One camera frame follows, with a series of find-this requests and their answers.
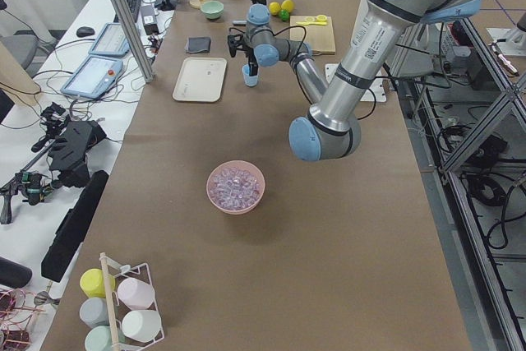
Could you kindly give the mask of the aluminium frame post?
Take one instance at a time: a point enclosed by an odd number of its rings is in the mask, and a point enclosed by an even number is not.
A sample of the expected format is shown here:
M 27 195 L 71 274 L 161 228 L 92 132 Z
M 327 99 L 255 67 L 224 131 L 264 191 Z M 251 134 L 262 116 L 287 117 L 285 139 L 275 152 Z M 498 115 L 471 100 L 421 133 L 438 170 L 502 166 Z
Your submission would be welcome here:
M 154 80 L 154 72 L 150 64 L 150 60 L 145 54 L 145 49 L 141 42 L 141 37 L 137 32 L 135 22 L 132 18 L 130 7 L 126 0 L 110 0 L 113 5 L 114 12 L 117 14 L 121 23 L 123 32 L 130 45 L 131 52 L 134 55 L 137 66 L 139 67 L 146 83 L 151 83 Z

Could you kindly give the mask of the blue teach pendant near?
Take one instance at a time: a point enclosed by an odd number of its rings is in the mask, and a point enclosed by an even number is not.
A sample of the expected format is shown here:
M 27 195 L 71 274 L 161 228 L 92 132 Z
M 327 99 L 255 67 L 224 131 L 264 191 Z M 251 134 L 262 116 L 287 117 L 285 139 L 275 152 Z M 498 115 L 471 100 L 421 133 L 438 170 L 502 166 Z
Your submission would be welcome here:
M 117 58 L 89 56 L 60 89 L 63 95 L 97 99 L 116 83 L 123 62 Z

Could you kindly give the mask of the yellow cup in rack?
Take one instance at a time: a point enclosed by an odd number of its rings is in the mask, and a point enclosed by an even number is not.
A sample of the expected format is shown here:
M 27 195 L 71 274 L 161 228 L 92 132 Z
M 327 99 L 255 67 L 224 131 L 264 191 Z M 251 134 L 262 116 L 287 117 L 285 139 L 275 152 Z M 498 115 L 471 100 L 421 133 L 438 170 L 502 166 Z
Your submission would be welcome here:
M 101 269 L 86 270 L 80 278 L 79 285 L 88 298 L 105 298 L 104 278 Z

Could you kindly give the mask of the pink cup in rack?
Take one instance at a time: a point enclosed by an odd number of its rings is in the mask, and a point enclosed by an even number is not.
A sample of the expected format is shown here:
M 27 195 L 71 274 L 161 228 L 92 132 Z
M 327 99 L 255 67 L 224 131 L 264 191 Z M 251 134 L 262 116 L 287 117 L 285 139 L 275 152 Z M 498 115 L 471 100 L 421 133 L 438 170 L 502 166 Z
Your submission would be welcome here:
M 118 286 L 117 296 L 131 310 L 144 310 L 154 303 L 155 289 L 140 279 L 126 278 Z

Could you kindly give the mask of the yellow plastic knife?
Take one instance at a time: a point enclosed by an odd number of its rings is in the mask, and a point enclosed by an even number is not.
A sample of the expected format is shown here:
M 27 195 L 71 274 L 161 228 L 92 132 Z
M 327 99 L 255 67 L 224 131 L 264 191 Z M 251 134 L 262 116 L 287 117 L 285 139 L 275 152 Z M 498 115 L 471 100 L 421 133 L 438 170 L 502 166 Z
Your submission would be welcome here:
M 301 26 L 309 26 L 309 25 L 327 25 L 328 22 L 327 21 L 318 21 L 318 20 L 315 20 L 315 21 L 298 21 L 298 22 L 295 22 L 295 25 L 301 25 Z

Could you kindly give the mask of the light blue cup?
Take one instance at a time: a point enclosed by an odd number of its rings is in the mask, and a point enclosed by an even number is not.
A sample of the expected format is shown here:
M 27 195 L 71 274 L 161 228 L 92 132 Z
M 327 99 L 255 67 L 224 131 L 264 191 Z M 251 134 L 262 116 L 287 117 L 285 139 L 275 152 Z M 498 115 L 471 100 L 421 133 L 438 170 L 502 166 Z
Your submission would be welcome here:
M 258 75 L 252 76 L 250 74 L 250 67 L 248 64 L 242 66 L 242 77 L 244 84 L 248 87 L 255 87 L 258 84 Z

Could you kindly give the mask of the yellow lemon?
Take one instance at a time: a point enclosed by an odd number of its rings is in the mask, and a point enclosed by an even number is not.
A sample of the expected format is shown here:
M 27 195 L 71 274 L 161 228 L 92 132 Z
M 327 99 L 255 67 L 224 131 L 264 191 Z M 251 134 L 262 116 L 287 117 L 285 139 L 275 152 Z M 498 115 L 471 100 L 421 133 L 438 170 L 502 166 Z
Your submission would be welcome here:
M 280 4 L 280 7 L 282 10 L 285 10 L 288 13 L 292 13 L 295 8 L 295 3 L 293 0 L 283 0 Z
M 277 16 L 281 11 L 281 5 L 278 2 L 271 2 L 268 9 L 272 16 Z

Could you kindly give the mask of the clear ice cubes pile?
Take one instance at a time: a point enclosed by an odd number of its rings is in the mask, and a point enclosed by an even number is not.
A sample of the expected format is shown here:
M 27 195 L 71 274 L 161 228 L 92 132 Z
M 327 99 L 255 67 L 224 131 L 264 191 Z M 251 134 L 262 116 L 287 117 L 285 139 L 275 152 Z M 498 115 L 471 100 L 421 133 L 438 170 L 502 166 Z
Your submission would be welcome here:
M 207 192 L 219 208 L 242 211 L 259 201 L 263 188 L 253 171 L 228 166 L 212 176 Z

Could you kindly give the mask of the white cup in rack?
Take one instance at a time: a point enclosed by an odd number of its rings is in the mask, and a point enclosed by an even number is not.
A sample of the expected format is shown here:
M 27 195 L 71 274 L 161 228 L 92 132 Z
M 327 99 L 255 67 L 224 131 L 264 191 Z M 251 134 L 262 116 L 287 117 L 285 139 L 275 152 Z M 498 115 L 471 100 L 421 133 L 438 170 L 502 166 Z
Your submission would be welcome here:
M 153 340 L 162 329 L 160 314 L 155 310 L 134 310 L 127 313 L 121 324 L 123 334 L 138 342 Z

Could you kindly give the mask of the green lime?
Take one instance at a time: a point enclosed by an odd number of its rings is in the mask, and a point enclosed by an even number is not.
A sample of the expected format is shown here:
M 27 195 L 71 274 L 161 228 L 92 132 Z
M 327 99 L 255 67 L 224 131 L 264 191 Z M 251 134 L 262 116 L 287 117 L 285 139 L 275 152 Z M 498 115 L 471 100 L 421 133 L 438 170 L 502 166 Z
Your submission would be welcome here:
M 289 19 L 290 19 L 290 14 L 289 14 L 289 12 L 286 11 L 286 10 L 281 10 L 281 11 L 279 12 L 279 19 L 280 19 L 281 21 L 283 21 L 283 22 L 287 22 L 287 21 L 289 21 Z

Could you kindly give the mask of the blue teach pendant far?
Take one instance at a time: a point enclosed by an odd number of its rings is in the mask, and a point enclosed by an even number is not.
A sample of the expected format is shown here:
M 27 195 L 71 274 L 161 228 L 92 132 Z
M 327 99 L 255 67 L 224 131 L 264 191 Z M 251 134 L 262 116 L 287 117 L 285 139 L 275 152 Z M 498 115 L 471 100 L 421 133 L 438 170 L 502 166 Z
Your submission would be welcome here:
M 130 45 L 120 23 L 107 23 L 92 44 L 89 54 L 121 58 L 128 53 Z

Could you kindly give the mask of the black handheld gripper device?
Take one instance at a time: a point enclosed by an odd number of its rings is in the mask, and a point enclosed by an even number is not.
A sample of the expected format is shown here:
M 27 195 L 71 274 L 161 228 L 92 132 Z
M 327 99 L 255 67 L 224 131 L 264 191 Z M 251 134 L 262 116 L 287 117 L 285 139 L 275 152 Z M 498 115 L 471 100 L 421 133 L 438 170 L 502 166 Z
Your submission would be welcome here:
M 12 222 L 12 197 L 22 194 L 25 202 L 35 206 L 45 200 L 59 187 L 84 187 L 90 181 L 86 163 L 86 153 L 107 138 L 107 134 L 95 120 L 74 120 L 66 114 L 66 109 L 52 103 L 40 114 L 45 134 L 32 147 L 36 156 L 12 179 L 1 187 L 3 208 L 1 223 Z M 51 159 L 50 171 L 58 171 L 56 179 L 42 182 L 43 175 L 33 172 L 31 167 L 41 157 Z

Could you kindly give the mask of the green cup in rack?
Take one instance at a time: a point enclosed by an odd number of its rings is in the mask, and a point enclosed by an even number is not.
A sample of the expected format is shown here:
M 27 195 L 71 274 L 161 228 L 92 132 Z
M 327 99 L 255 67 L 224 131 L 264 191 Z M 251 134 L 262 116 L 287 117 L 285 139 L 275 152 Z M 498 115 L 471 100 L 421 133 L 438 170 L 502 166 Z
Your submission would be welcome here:
M 96 326 L 86 335 L 85 351 L 112 351 L 113 342 L 109 326 Z

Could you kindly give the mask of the cream rabbit tray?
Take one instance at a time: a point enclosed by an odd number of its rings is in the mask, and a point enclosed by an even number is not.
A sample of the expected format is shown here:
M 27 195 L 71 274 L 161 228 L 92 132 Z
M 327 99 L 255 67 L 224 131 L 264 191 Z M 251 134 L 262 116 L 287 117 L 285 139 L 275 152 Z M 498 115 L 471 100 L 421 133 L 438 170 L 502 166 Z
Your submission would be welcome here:
M 215 103 L 222 93 L 225 58 L 185 58 L 173 89 L 178 102 Z

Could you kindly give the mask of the black long bar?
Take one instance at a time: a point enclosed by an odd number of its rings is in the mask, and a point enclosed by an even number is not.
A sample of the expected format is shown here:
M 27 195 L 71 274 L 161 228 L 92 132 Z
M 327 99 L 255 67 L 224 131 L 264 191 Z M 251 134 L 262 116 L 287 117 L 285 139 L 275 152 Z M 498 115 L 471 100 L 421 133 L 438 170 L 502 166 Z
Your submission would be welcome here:
M 72 259 L 85 240 L 100 198 L 108 181 L 104 170 L 93 174 L 76 204 L 66 213 L 55 232 L 55 237 L 41 262 L 41 275 L 60 282 Z

